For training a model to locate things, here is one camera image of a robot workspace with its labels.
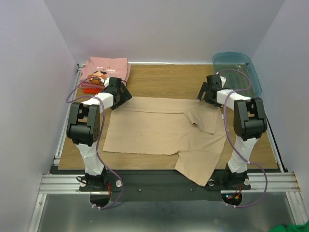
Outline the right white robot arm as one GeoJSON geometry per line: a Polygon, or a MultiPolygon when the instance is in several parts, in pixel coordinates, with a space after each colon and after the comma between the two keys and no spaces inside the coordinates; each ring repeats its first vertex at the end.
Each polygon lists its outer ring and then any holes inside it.
{"type": "Polygon", "coordinates": [[[233,111],[235,142],[230,141],[232,156],[221,174],[213,173],[206,187],[213,190],[227,190],[249,186],[248,165],[253,147],[267,130],[267,117],[263,101],[259,97],[250,98],[239,90],[224,87],[226,78],[219,73],[209,75],[203,82],[198,100],[233,111]]]}

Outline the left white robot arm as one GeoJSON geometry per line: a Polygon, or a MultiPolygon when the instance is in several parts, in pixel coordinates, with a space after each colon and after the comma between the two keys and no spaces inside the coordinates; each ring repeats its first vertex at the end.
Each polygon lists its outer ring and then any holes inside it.
{"type": "Polygon", "coordinates": [[[90,99],[77,102],[66,98],[70,104],[66,134],[78,148],[85,166],[85,175],[77,177],[81,191],[111,189],[106,177],[106,165],[98,154],[98,143],[103,132],[105,110],[114,110],[132,98],[121,78],[109,77],[104,89],[90,99]]]}

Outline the beige t shirt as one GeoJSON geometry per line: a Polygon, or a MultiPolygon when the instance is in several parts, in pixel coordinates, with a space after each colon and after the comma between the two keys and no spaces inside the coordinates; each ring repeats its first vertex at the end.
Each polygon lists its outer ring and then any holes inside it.
{"type": "Polygon", "coordinates": [[[133,97],[112,111],[103,150],[178,154],[175,169],[205,186],[225,141],[219,107],[199,100],[133,97]]]}

